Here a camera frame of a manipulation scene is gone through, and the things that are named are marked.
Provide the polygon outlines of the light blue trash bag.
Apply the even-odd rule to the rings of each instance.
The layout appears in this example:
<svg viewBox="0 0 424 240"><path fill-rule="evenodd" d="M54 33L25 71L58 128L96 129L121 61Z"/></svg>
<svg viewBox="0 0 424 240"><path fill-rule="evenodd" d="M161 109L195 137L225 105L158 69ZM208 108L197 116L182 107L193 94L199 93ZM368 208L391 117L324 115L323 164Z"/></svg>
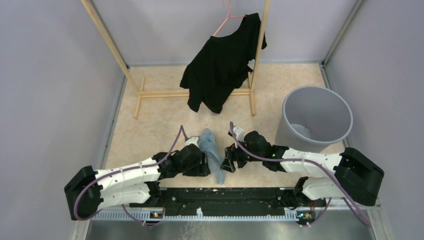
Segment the light blue trash bag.
<svg viewBox="0 0 424 240"><path fill-rule="evenodd" d="M221 155L215 134L205 128L199 136L199 148L206 154L208 168L215 176L216 184L223 185L225 182L225 174L221 169L221 164L224 162L224 157Z"/></svg>

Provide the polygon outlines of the grey plastic trash bin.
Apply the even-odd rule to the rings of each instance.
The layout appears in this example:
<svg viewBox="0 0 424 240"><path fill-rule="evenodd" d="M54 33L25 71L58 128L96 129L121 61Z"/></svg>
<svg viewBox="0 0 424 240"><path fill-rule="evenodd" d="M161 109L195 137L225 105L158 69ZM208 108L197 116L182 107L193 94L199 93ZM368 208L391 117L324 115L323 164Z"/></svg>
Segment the grey plastic trash bin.
<svg viewBox="0 0 424 240"><path fill-rule="evenodd" d="M275 144L303 152L320 153L344 140L353 127L353 113L336 92L320 86L302 86L284 99Z"/></svg>

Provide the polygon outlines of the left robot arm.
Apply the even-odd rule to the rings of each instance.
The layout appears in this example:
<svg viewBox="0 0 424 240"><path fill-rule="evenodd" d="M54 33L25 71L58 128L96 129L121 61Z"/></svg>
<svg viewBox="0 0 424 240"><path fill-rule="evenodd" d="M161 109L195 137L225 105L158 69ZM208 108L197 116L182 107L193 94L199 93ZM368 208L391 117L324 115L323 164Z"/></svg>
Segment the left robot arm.
<svg viewBox="0 0 424 240"><path fill-rule="evenodd" d="M104 208L145 204L156 206L161 199L159 181L181 174L206 177L211 173L207 153L191 143L180 150L159 152L124 167L82 167L65 185L70 218L85 221Z"/></svg>

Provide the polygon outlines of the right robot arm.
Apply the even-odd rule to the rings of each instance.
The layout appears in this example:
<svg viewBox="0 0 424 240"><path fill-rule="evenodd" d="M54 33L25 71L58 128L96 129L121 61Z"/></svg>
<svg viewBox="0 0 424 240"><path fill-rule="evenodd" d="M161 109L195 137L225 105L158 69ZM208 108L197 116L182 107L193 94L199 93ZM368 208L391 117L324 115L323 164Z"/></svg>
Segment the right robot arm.
<svg viewBox="0 0 424 240"><path fill-rule="evenodd" d="M344 198L363 206L376 204L384 171L359 150L316 153L272 145L257 131L228 131L234 143L225 149L221 168L234 172L249 162L260 162L272 172L304 173L292 194L299 206L327 198Z"/></svg>

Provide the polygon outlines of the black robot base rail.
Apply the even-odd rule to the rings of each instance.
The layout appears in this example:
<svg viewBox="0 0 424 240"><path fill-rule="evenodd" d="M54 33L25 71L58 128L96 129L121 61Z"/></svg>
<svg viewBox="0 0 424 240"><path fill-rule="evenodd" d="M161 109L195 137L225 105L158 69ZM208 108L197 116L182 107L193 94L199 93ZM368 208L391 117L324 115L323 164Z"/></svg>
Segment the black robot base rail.
<svg viewBox="0 0 424 240"><path fill-rule="evenodd" d="M324 207L326 200L310 200L292 188L163 188L145 203L130 203L131 208L159 208L165 216L194 216L201 209L206 217L283 216L287 210Z"/></svg>

